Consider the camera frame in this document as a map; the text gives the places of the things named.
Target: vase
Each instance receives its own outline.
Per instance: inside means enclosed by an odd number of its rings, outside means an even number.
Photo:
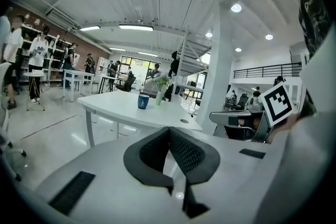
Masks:
[[[161,101],[162,101],[162,92],[158,92],[157,95],[156,95],[156,99],[155,99],[155,104],[157,105],[160,105],[161,104]]]

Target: chair wheel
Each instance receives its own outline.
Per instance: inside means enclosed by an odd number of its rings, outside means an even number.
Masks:
[[[17,181],[21,181],[21,177],[20,177],[20,175],[19,174],[16,174],[16,177],[15,177],[15,179],[17,180]]]

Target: mug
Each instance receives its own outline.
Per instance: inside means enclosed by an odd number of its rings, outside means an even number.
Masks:
[[[138,97],[138,108],[139,109],[146,109],[149,102],[149,96],[140,94]]]

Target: railing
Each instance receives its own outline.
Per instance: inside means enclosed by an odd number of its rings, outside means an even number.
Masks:
[[[277,76],[298,77],[301,70],[302,70],[302,64],[300,62],[285,63],[283,65],[235,70],[234,78],[235,79],[265,78],[265,77],[277,77]]]

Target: shoe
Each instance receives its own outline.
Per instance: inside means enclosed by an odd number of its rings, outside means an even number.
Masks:
[[[14,102],[13,104],[12,104],[12,103],[9,103],[7,109],[8,109],[8,110],[11,110],[11,109],[14,109],[14,108],[16,108],[16,107],[17,107],[17,106],[16,106],[16,102]]]

